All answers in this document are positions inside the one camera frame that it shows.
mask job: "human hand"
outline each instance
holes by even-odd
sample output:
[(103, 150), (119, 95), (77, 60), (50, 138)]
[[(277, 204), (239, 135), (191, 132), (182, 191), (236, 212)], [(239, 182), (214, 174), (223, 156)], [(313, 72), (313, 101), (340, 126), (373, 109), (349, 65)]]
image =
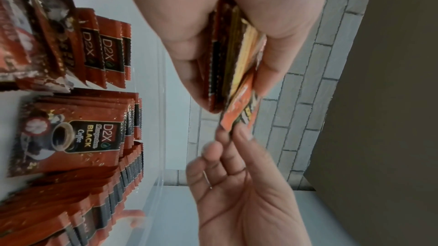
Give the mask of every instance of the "human hand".
[(311, 245), (293, 191), (270, 154), (242, 123), (232, 141), (225, 150), (212, 142), (187, 166), (200, 245)]
[[(205, 64), (198, 58), (206, 50), (203, 33), (208, 14), (218, 0), (134, 0), (158, 34), (191, 96), (208, 109), (203, 94)], [(304, 43), (325, 0), (235, 0), (249, 20), (266, 33), (267, 42), (254, 89), (260, 96), (283, 78)]]

